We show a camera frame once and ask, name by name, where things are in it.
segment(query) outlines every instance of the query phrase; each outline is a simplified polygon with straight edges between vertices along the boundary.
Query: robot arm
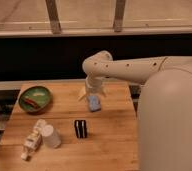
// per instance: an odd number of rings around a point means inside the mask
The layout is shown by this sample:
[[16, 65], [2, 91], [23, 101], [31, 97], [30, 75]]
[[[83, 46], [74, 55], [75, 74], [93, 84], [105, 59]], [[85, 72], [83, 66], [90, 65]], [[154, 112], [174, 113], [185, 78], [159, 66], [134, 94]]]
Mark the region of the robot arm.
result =
[[105, 77], [144, 84], [156, 72], [177, 65], [192, 63], [192, 57], [154, 57], [113, 61], [112, 55], [101, 51], [85, 59], [83, 70], [87, 74], [85, 89], [80, 99], [90, 93], [104, 94], [102, 82]]

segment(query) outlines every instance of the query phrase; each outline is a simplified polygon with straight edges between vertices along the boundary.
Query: green bowl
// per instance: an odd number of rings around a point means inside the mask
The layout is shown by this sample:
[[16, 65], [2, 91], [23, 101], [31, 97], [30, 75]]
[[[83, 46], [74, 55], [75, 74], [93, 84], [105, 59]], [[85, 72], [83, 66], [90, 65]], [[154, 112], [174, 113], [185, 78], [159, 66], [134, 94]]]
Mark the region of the green bowl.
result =
[[34, 86], [25, 90], [19, 97], [19, 106], [28, 113], [37, 113], [51, 102], [50, 91], [43, 86]]

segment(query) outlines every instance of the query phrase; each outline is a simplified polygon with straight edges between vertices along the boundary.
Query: toy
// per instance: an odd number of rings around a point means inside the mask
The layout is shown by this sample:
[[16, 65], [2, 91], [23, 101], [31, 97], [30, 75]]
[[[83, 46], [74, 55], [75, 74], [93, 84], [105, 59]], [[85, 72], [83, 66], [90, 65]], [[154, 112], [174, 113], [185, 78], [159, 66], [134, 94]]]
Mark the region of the toy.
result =
[[40, 106], [38, 105], [38, 103], [36, 103], [34, 100], [32, 100], [32, 99], [30, 99], [30, 98], [24, 97], [22, 100], [24, 101], [24, 103], [32, 106], [32, 107], [35, 108], [35, 109], [39, 109], [39, 108], [40, 108]]
[[41, 140], [41, 135], [37, 130], [34, 130], [30, 135], [28, 135], [23, 145], [21, 158], [23, 160], [28, 160], [33, 152], [36, 151], [37, 148], [40, 146]]

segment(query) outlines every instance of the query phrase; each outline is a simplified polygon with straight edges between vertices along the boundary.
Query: red chili pepper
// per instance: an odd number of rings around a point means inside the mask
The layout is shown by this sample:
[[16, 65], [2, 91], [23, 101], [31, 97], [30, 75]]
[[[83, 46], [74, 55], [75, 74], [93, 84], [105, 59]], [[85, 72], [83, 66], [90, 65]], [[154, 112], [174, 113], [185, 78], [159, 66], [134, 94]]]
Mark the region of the red chili pepper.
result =
[[29, 104], [30, 106], [32, 106], [35, 109], [40, 108], [40, 106], [32, 99], [29, 98], [23, 98], [22, 99], [26, 104]]

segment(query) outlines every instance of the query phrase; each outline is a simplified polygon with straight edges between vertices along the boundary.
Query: black and white object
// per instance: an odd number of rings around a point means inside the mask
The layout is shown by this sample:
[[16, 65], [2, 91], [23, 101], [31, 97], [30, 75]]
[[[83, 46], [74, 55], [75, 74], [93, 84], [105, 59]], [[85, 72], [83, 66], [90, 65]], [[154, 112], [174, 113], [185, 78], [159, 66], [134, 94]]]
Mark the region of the black and white object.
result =
[[75, 120], [74, 127], [77, 138], [87, 138], [87, 123], [85, 120]]

